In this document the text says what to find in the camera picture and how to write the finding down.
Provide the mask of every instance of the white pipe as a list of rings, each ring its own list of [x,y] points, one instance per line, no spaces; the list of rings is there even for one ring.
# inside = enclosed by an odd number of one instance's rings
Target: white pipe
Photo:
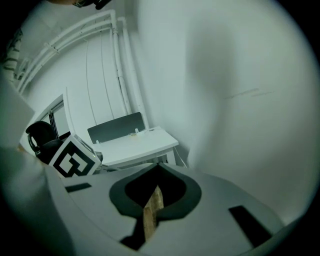
[[[95,122],[95,125],[97,125],[97,120],[95,117],[94,109],[92,107],[91,103],[91,97],[90,97],[90,90],[89,90],[89,83],[88,83],[88,50],[89,50],[89,42],[86,41],[86,53],[85,53],[85,78],[86,78],[86,89],[88,91],[88,97],[89,97],[89,103],[90,103],[90,108],[92,112],[92,116]]]
[[[106,10],[100,13],[97,13],[95,15],[92,15],[88,18],[85,18],[81,21],[79,21],[78,23],[70,26],[69,28],[67,28],[66,30],[64,30],[61,34],[59,34],[56,38],[54,38],[52,41],[50,41],[50,45],[53,46],[56,42],[58,42],[62,37],[64,37],[65,35],[67,35],[68,33],[70,33],[71,31],[75,30],[76,28],[87,24],[88,22],[94,21],[98,18],[102,18],[103,16],[107,16],[110,15],[111,16],[111,20],[114,20],[115,18],[115,10]]]
[[[63,38],[65,35],[69,34],[71,31],[75,30],[76,28],[83,26],[85,24],[87,24],[88,22],[94,21],[98,18],[101,18],[103,16],[107,16],[110,15],[111,17],[111,21],[112,24],[115,24],[115,27],[117,27],[117,20],[116,20],[116,12],[115,10],[111,9],[111,10],[106,10],[100,13],[97,13],[95,15],[92,15],[88,18],[85,18],[81,21],[79,21],[78,23],[70,26],[69,28],[67,28],[66,30],[64,30],[62,33],[60,33],[58,36],[56,36],[53,40],[50,41],[49,45],[54,46],[55,43],[57,43],[61,38]],[[24,85],[24,82],[26,80],[26,78],[29,76],[29,73],[32,71],[32,69],[36,66],[36,64],[40,61],[41,57],[47,52],[47,48],[44,48],[41,50],[41,52],[37,55],[37,57],[33,60],[33,62],[31,63],[31,65],[28,67],[28,69],[25,72],[25,75],[22,77],[19,85],[18,85],[18,91],[20,91],[23,87],[23,90],[25,89],[25,87],[27,86],[26,83]]]
[[[149,127],[149,122],[147,119],[145,105],[144,105],[144,102],[143,102],[143,99],[141,96],[141,90],[139,87],[137,72],[136,72],[135,64],[134,64],[134,59],[132,56],[130,38],[129,38],[128,28],[127,28],[127,21],[126,21],[126,18],[124,18],[124,17],[119,17],[118,21],[121,21],[122,25],[123,25],[122,29],[123,29],[124,45],[125,45],[126,57],[127,57],[127,61],[128,61],[129,73],[130,73],[130,78],[131,78],[131,82],[132,82],[135,101],[136,101],[138,110],[142,115],[145,129],[147,130],[150,127]]]
[[[69,96],[68,96],[68,87],[65,88],[64,94],[63,94],[63,104],[64,104],[64,110],[66,115],[66,122],[68,124],[69,130],[71,134],[76,133],[74,122],[72,121],[71,111],[70,111],[70,104],[69,104]]]
[[[114,49],[114,38],[113,38],[112,29],[110,29],[109,38],[110,38],[110,50],[111,50],[112,62],[113,62],[113,67],[114,67],[113,71],[115,73],[115,78],[119,82],[119,80],[118,80],[118,72],[117,72],[117,65],[116,65],[116,57],[115,57],[115,49]],[[118,86],[116,86],[116,89],[117,89],[119,95],[121,95],[122,111],[124,112],[125,115],[128,115],[128,112],[127,112],[127,109],[126,109],[126,105],[125,105],[125,101],[124,101],[124,96],[122,95],[122,92],[121,92],[120,84],[118,84]]]
[[[105,88],[105,94],[106,98],[108,99],[110,111],[112,114],[112,118],[115,119],[114,112],[112,111],[111,103],[110,103],[110,98],[107,90],[107,83],[106,83],[106,76],[105,76],[105,67],[104,67],[104,55],[103,55],[103,50],[102,50],[102,33],[100,32],[100,52],[101,52],[101,67],[102,67],[102,74],[103,74],[103,82],[104,82],[104,88]]]
[[[77,33],[74,33],[73,35],[71,35],[70,37],[66,38],[64,41],[62,41],[61,43],[59,43],[55,48],[60,51],[60,48],[62,46],[64,46],[66,43],[69,43],[70,41],[72,41],[73,39],[77,38],[78,36],[82,35],[82,34],[85,34],[91,30],[94,30],[98,27],[101,27],[103,25],[107,25],[107,24],[110,24],[111,23],[111,20],[104,20],[104,21],[101,21],[101,22],[98,22],[96,24],[93,24],[91,26],[88,26],[87,28],[85,29],[82,29],[80,31],[78,31]]]
[[[128,98],[126,83],[124,79],[124,74],[122,71],[121,65],[121,58],[120,58],[120,50],[119,50],[119,35],[118,35],[118,27],[117,27],[117,20],[116,20],[116,13],[114,16],[111,14],[111,22],[112,22],[112,34],[113,34],[113,47],[114,47],[114,56],[115,56],[115,65],[118,74],[118,80],[121,88],[121,93],[123,96],[124,105],[126,108],[127,113],[130,115],[132,113],[130,102]]]
[[[37,62],[41,59],[42,55],[46,53],[48,49],[44,48],[40,51],[40,53],[36,56],[36,58],[32,61],[31,65],[28,67],[28,69],[25,72],[25,75],[22,77],[19,85],[18,85],[18,91],[20,91],[22,85],[24,84],[28,74],[31,72],[31,70],[34,68],[34,66],[37,64]]]
[[[107,20],[107,21],[104,21],[105,22],[105,24],[110,24],[110,21],[109,20]],[[75,38],[74,40],[72,40],[72,41],[70,41],[70,39],[73,39],[74,38],[74,36],[70,36],[70,37],[68,37],[67,39],[65,39],[63,42],[65,43],[65,42],[67,42],[67,44],[65,44],[65,45],[63,45],[63,46],[61,46],[61,44],[59,44],[59,46],[60,46],[60,48],[59,49],[57,49],[57,50],[59,50],[59,52],[61,51],[61,50],[63,50],[64,48],[66,48],[66,47],[68,47],[69,45],[71,45],[71,44],[73,44],[74,42],[76,42],[76,41],[78,41],[78,40],[80,40],[80,39],[83,39],[83,38],[85,38],[85,37],[88,37],[88,36],[90,36],[90,35],[92,35],[92,34],[94,34],[94,33],[98,33],[98,32],[101,32],[101,31],[105,31],[105,30],[108,30],[108,29],[110,29],[110,27],[105,27],[105,28],[101,28],[101,29],[99,29],[99,30],[95,30],[95,31],[93,31],[93,32],[91,32],[91,33],[88,33],[88,34],[84,34],[83,36],[80,36],[80,37],[78,37],[78,38]],[[77,32],[76,33],[77,34],[77,36],[79,36],[79,35],[82,35],[83,34],[83,31],[82,31],[82,33],[80,33],[80,32]],[[26,88],[26,86],[28,85],[28,83],[35,77],[35,75],[39,72],[39,70],[53,57],[53,56],[55,56],[56,54],[55,53],[52,53],[52,52],[49,52],[49,55],[47,55],[46,57],[43,57],[42,58],[42,60],[40,61],[40,63],[38,63],[38,65],[37,66],[35,66],[35,68],[32,70],[32,72],[31,72],[31,70],[29,70],[29,72],[27,71],[26,72],[26,74],[28,74],[28,76],[24,76],[24,80],[27,78],[27,80],[25,81],[25,83],[24,83],[24,85],[23,85],[23,87],[22,87],[22,89],[21,89],[21,94],[23,93],[23,91],[25,90],[25,88]]]

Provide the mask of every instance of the white table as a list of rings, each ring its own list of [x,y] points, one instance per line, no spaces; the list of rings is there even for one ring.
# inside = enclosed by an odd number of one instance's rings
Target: white table
[[[94,144],[94,151],[103,154],[102,164],[124,167],[166,155],[175,165],[174,147],[179,142],[160,127]]]

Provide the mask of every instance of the wooden stick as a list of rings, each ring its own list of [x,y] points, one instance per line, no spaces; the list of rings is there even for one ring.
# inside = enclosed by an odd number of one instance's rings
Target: wooden stick
[[[153,194],[149,198],[143,209],[143,230],[145,241],[148,241],[157,228],[157,211],[164,207],[164,199],[159,186],[156,186]]]

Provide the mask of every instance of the white cube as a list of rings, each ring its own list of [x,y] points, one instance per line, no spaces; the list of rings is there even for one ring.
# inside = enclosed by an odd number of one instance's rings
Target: white cube
[[[95,151],[76,134],[70,135],[51,159],[61,178],[92,175],[101,165]]]

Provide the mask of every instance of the window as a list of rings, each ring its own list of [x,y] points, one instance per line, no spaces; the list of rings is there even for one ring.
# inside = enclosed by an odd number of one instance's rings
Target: window
[[[65,140],[70,135],[63,101],[50,109],[41,121],[50,124],[60,140]]]

